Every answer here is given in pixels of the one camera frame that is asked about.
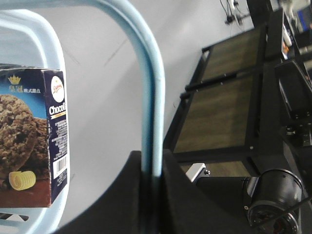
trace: chocolate cookie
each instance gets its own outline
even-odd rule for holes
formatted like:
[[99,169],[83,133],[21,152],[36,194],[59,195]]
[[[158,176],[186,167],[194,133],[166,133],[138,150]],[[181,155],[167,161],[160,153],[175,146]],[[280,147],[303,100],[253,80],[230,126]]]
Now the chocolate cookie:
[[34,121],[37,127],[37,141],[34,150],[21,170],[33,171],[36,179],[47,179],[49,178],[47,120],[34,117]]
[[36,142],[36,124],[29,107],[16,96],[0,95],[0,178],[28,160]]

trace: cable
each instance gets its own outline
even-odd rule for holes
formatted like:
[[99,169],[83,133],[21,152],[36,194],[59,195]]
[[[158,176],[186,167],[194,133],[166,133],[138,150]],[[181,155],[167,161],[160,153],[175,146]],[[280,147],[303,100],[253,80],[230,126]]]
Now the cable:
[[220,3],[221,3],[221,6],[222,6],[222,8],[223,8],[223,10],[224,10],[224,12],[225,12],[225,14],[226,14],[226,16],[229,16],[228,13],[226,12],[225,7],[224,7],[224,5],[223,5],[223,3],[222,3],[221,0],[220,0]]
[[236,22],[237,27],[239,28],[239,30],[240,30],[241,32],[244,32],[244,31],[245,31],[244,23],[242,23],[242,25],[243,25],[243,29],[242,29],[242,28],[240,27],[240,25],[238,24],[237,20],[235,20],[235,22]]
[[232,29],[233,29],[233,24],[231,25],[231,28],[230,28],[230,37],[232,37]]
[[228,3],[228,6],[230,7],[231,16],[233,16],[233,12],[232,12],[232,9],[231,9],[231,6],[230,6],[230,3],[229,3],[229,0],[226,0],[226,2]]
[[271,218],[268,218],[268,219],[266,219],[266,220],[264,220],[264,221],[262,221],[262,222],[260,222],[260,223],[257,223],[257,224],[252,225],[252,228],[257,228],[257,227],[260,227],[260,226],[262,226],[262,225],[265,225],[265,224],[267,224],[267,223],[269,223],[269,222],[271,222],[271,221],[274,221],[274,220],[276,220],[276,219],[282,218],[282,217],[286,216],[287,214],[289,214],[290,212],[292,212],[292,211],[298,209],[301,205],[303,205],[304,203],[306,203],[306,202],[308,202],[308,201],[310,201],[310,200],[312,200],[312,195],[309,196],[309,197],[307,197],[307,198],[305,198],[305,199],[303,199],[302,201],[298,202],[298,203],[295,204],[294,206],[292,206],[292,207],[286,209],[286,210],[283,211],[282,213],[279,213],[279,214],[277,214],[277,215],[275,215],[275,216],[273,216],[273,217],[271,217]]

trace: camera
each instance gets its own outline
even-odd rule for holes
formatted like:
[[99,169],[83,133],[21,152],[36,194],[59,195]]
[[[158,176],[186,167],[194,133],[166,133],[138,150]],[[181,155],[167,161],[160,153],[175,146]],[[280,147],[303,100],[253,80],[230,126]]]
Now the camera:
[[269,170],[259,177],[212,177],[203,168],[193,183],[219,207],[262,234],[301,233],[300,208],[275,219],[302,199],[302,183],[290,171]]

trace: blue packaging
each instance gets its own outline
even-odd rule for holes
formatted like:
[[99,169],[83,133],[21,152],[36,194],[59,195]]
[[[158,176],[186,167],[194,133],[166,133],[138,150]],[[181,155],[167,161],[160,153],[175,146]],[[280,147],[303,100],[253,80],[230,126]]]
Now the blue packaging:
[[62,71],[0,64],[0,207],[49,207],[67,184]]

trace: light blue metal frame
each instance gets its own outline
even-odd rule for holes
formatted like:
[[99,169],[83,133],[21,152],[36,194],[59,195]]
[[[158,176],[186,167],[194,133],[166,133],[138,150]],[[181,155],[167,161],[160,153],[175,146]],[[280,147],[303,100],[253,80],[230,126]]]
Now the light blue metal frame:
[[165,76],[156,40],[142,16],[126,0],[0,0],[0,9],[74,5],[94,6],[110,15],[127,34],[137,54],[143,74],[141,233],[157,233]]

